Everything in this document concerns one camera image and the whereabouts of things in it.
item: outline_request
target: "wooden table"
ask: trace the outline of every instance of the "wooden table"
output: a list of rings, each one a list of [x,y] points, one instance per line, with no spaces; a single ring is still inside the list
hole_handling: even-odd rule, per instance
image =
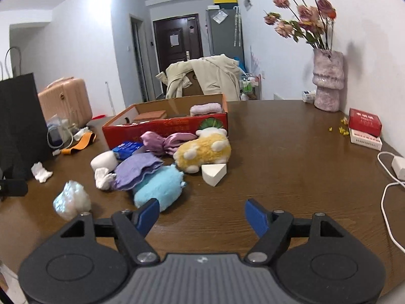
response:
[[[383,293],[405,280],[405,255],[390,241],[380,211],[382,192],[391,180],[377,162],[377,151],[351,144],[339,134],[343,114],[281,100],[229,103],[229,110],[228,174],[215,188],[200,174],[186,175],[183,194],[147,236],[161,257],[167,252],[244,255],[257,241],[244,218],[246,200],[255,198],[268,209],[296,217],[329,214],[383,261]],[[99,134],[84,151],[45,164],[54,173],[45,184],[32,180],[26,197],[1,204],[0,259],[7,266],[17,271],[23,259],[64,224],[52,202],[70,179],[84,185],[95,218],[134,209],[126,193],[104,193],[95,187],[90,161],[106,149]],[[392,151],[388,145],[383,149]],[[405,195],[400,187],[389,190],[386,211],[395,237],[405,243]],[[113,241],[102,242],[114,246]]]

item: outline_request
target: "blue plastic package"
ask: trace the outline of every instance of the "blue plastic package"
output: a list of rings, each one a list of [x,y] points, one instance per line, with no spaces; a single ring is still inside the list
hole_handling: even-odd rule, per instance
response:
[[[113,148],[113,152],[118,160],[123,161],[128,159],[133,154],[145,153],[146,148],[143,146],[143,143],[123,142],[121,145]]]
[[[184,173],[178,171],[174,164],[162,166],[152,175],[146,175],[132,190],[135,206],[139,208],[150,199],[157,199],[160,211],[166,210],[179,198],[186,186],[183,177]]]

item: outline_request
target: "light blue fluffy toy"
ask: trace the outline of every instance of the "light blue fluffy toy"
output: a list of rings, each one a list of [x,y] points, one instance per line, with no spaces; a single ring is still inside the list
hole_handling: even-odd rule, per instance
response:
[[[174,164],[162,166],[155,173],[146,175],[143,181],[132,190],[135,206],[139,208],[150,199],[157,199],[160,211],[166,210],[179,198],[186,186],[183,176],[184,173],[178,171]]]

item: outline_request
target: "bag handle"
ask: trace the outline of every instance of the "bag handle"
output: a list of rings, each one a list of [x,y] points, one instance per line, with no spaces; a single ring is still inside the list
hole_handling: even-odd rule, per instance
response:
[[[4,58],[4,67],[5,67],[5,69],[6,69],[6,73],[7,73],[7,76],[10,78],[10,72],[9,72],[9,69],[7,68],[7,55],[9,54],[9,52],[11,51],[11,49],[16,49],[17,51],[18,51],[18,54],[19,54],[19,56],[20,56],[20,64],[19,64],[19,66],[20,66],[20,75],[22,74],[21,73],[21,63],[22,63],[22,54],[21,54],[21,49],[19,48],[19,47],[17,47],[17,46],[12,46],[12,47],[10,47],[10,49],[9,50],[7,50],[7,52],[6,52],[6,58]]]
[[[72,80],[72,79],[74,79],[74,77],[70,77],[70,78],[60,78],[60,79],[58,79],[58,80],[52,82],[50,85],[48,85],[47,89],[53,87],[54,85],[57,85],[59,82],[65,82],[65,81],[67,81],[67,80]]]

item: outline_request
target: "white triangular sponge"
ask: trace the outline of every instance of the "white triangular sponge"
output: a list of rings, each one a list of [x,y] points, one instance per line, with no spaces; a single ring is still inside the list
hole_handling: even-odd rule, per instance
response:
[[[202,179],[211,186],[216,186],[226,175],[226,164],[203,164],[201,166]]]

